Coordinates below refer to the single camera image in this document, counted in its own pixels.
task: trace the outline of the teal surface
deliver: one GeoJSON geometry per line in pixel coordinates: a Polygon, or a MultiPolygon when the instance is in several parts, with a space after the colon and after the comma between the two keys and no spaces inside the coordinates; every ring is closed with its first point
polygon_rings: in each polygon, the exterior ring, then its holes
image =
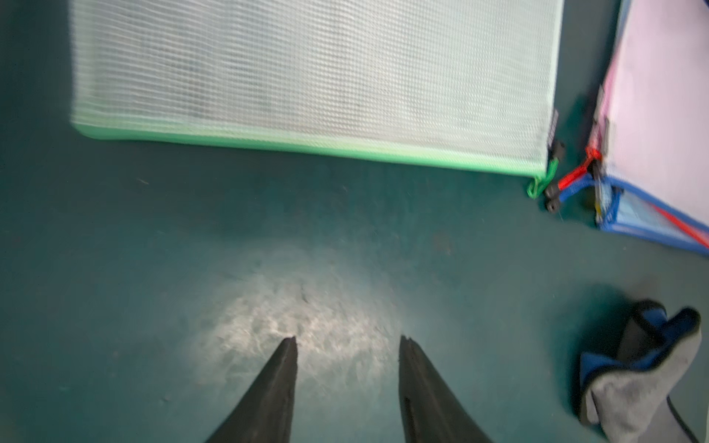
{"type": "MultiPolygon", "coordinates": [[[[625,297],[709,318],[707,259],[593,229],[580,200],[551,216],[520,177],[82,137],[66,4],[5,4],[2,442],[201,443],[291,334],[294,443],[403,441],[401,334],[493,441],[602,442],[574,367],[618,341],[625,297]]],[[[571,149],[617,7],[567,1],[571,149]]],[[[702,346],[672,395],[700,439],[707,373],[702,346]]]]}

